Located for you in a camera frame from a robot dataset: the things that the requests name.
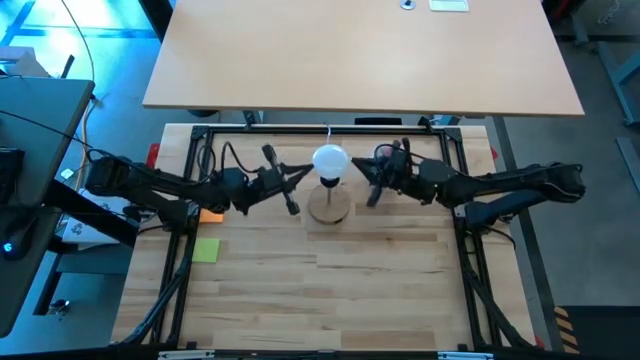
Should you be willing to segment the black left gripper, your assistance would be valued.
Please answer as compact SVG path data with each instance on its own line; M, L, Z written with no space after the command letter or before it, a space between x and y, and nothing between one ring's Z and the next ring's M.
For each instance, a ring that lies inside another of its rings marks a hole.
M312 164L287 165L279 163L274 148L269 144L263 145L261 150L270 167L259 168L257 177L247 184L243 191L239 211L243 215L247 215L250 207L277 194L282 194L289 214L297 215L300 209L291 193L314 166Z

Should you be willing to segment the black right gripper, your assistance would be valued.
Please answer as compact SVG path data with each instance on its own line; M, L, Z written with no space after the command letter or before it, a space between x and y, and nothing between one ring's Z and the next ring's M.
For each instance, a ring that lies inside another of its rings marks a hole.
M355 157L352 164L373 184L367 200L368 206L376 206L384 188L395 190L423 204L423 198L414 177L410 141L402 138L391 144L379 144L374 148L373 158Z

